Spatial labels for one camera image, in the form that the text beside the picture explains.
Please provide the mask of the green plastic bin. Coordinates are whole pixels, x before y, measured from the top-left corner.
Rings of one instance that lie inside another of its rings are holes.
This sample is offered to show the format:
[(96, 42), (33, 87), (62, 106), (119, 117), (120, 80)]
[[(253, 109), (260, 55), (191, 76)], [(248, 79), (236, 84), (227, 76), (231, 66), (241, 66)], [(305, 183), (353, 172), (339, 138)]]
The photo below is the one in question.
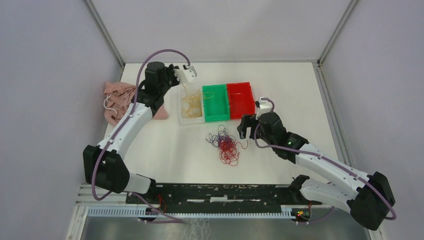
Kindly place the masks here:
[(206, 122), (230, 120), (230, 104), (225, 84), (204, 85), (202, 95)]

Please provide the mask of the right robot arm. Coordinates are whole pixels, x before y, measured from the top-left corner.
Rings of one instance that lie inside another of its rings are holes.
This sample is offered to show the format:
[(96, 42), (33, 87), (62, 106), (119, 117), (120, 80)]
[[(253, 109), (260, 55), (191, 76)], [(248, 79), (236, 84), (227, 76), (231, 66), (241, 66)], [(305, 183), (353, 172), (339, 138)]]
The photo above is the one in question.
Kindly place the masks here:
[(326, 156), (306, 138), (287, 131), (275, 112), (245, 114), (237, 127), (239, 137), (257, 142), (261, 149), (272, 149), (281, 159), (309, 169), (326, 179), (327, 183), (299, 175), (290, 184), (289, 199), (295, 204), (317, 201), (350, 214), (361, 226), (376, 231), (383, 221), (397, 218), (396, 203), (388, 178), (376, 171), (373, 174), (357, 170)]

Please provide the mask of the red plastic bin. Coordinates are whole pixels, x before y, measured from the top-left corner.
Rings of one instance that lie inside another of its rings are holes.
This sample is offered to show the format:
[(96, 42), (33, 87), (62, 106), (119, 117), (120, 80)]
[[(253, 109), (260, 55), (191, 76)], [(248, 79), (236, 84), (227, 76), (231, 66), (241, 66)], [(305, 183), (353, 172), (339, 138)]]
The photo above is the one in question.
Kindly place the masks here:
[(231, 120), (241, 119), (243, 115), (255, 113), (256, 105), (249, 82), (227, 83), (226, 89)]

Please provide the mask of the clear plastic bin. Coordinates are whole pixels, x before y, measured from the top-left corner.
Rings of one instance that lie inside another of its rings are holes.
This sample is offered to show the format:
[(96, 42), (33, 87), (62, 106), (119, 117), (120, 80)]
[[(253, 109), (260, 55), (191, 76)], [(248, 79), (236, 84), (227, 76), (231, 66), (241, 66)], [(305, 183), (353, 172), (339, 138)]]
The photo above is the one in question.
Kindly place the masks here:
[(205, 122), (203, 92), (195, 85), (184, 85), (178, 92), (178, 114), (181, 125), (202, 124)]

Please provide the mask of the pink cloth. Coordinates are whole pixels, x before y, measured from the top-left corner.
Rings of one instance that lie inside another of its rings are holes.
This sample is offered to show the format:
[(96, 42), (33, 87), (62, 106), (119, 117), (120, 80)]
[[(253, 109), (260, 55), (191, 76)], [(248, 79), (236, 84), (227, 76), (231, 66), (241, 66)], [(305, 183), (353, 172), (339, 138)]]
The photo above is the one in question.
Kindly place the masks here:
[(136, 92), (136, 86), (125, 82), (106, 82), (103, 94), (104, 118), (116, 126), (129, 109)]

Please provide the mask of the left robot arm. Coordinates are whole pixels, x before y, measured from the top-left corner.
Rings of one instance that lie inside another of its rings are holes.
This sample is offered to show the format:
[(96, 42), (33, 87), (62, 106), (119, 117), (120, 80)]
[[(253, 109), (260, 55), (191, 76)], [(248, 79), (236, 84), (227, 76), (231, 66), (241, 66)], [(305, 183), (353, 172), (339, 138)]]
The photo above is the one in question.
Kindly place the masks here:
[(181, 82), (179, 66), (159, 61), (146, 65), (144, 80), (138, 85), (135, 99), (113, 130), (97, 145), (87, 145), (82, 152), (84, 175), (88, 184), (112, 193), (136, 192), (149, 204), (158, 195), (152, 178), (131, 173), (124, 157), (140, 130), (164, 104), (165, 94)]

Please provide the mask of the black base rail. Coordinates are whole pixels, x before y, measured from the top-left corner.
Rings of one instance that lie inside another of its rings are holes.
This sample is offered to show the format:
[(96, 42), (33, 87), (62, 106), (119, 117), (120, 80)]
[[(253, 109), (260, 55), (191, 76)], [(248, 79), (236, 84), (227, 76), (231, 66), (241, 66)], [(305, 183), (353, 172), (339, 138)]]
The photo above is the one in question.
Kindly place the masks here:
[(282, 206), (320, 205), (287, 184), (160, 182), (142, 197), (167, 214), (271, 214)]

